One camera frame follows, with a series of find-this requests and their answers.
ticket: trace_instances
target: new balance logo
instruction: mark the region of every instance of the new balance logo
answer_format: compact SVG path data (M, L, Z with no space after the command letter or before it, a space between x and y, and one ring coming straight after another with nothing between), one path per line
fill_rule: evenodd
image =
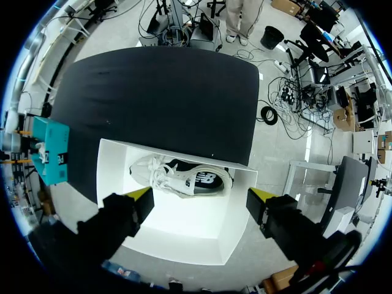
M214 173L197 173L195 182L201 182L205 184L211 184L216 178Z

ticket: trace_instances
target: teal box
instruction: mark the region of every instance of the teal box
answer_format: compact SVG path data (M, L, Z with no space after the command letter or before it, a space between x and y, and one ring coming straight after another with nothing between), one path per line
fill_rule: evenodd
M34 117L32 136L39 142L45 142L45 163L42 163L39 154L31 156L44 183L52 185L66 182L69 127L51 119Z

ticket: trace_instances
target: trash can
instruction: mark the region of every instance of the trash can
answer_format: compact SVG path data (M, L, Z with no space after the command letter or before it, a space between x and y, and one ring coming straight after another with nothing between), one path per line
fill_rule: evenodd
M283 41L284 36L280 30L274 28L273 26L267 26L265 28L264 36L262 37L260 43L267 49L272 50L276 47L278 43Z

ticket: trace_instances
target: white pants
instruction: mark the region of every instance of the white pants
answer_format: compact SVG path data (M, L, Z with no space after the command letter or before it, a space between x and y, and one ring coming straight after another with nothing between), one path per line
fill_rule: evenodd
M226 0L227 34L239 35L242 39L248 39L258 21L263 9L264 0ZM239 14L242 11L240 28L238 29Z

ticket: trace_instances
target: white sneaker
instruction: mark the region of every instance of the white sneaker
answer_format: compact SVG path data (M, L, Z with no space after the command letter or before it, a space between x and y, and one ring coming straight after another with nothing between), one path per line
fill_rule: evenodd
M226 36L226 41L227 41L228 43L233 43L233 42L235 41L236 38L237 38L237 36L230 36L230 35L227 35L227 36Z
M129 173L142 186L181 198L228 196L233 186L229 173L222 168L165 156L143 157L132 164Z
M239 38L239 42L240 42L240 44L241 44L242 46L247 46L248 40L247 40L247 39Z

